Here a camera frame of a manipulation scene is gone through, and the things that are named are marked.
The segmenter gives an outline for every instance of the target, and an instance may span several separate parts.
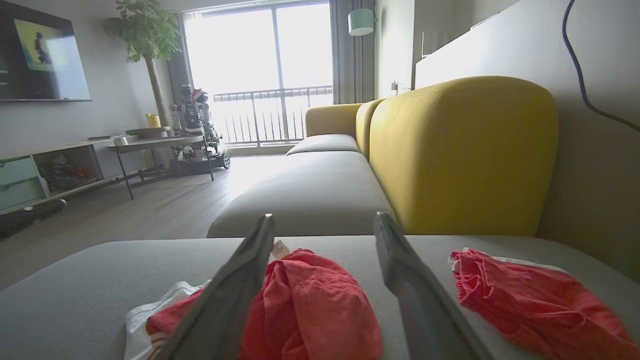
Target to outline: yellow container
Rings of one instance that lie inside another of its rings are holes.
[[[161,127],[160,117],[158,115],[147,114],[147,123],[149,127]]]

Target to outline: window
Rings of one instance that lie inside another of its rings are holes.
[[[306,110],[333,103],[328,3],[205,14],[186,36],[193,81],[227,143],[301,140]]]

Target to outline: plant trunk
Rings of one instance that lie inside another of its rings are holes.
[[[151,79],[151,87],[154,89],[154,97],[156,97],[156,106],[158,108],[158,116],[160,117],[160,124],[162,126],[169,126],[169,116],[166,113],[164,107],[164,99],[162,96],[162,89],[160,88],[160,79],[158,79],[158,71],[156,69],[156,59],[152,56],[145,56],[147,62],[147,70],[149,70],[149,78]]]

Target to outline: gray sofa seat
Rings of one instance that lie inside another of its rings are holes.
[[[343,134],[315,135],[302,140],[287,155],[312,151],[355,151],[360,152],[356,140]]]
[[[254,222],[247,224],[247,229]],[[640,285],[565,245],[514,236],[407,236],[449,296],[458,292],[447,264],[463,247],[563,268],[611,310],[640,343]],[[343,266],[361,285],[380,323],[386,359],[408,359],[397,299],[384,285],[373,236],[282,238]],[[178,281],[210,279],[241,239],[120,241],[63,259],[0,291],[3,359],[122,359],[125,315],[157,301]],[[478,314],[461,308],[496,360],[542,359],[513,345]]]
[[[377,211],[393,214],[364,155],[302,152],[225,206],[207,237],[247,236],[247,224],[265,213],[278,219],[278,236],[366,235]]]

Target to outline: sofa armrest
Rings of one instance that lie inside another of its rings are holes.
[[[307,110],[307,136],[345,134],[355,138],[356,113],[361,105],[331,105]]]

